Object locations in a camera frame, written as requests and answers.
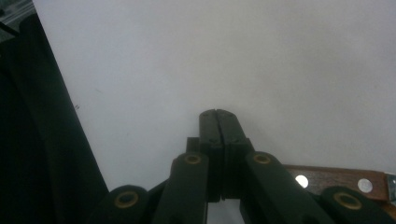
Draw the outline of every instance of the rivet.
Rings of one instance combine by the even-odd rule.
[[[359,187],[359,190],[361,190],[361,192],[364,192],[364,193],[369,193],[373,190],[372,182],[370,180],[364,179],[364,178],[360,179],[358,181],[358,187]]]

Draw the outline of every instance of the white surface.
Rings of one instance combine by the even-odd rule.
[[[284,163],[396,172],[393,0],[34,2],[110,189],[167,178],[211,108]]]

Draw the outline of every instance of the knife handle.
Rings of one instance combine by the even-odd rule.
[[[304,175],[308,180],[305,188],[314,194],[333,186],[354,189],[367,198],[378,202],[389,202],[388,180],[385,173],[377,171],[285,165],[295,178]]]

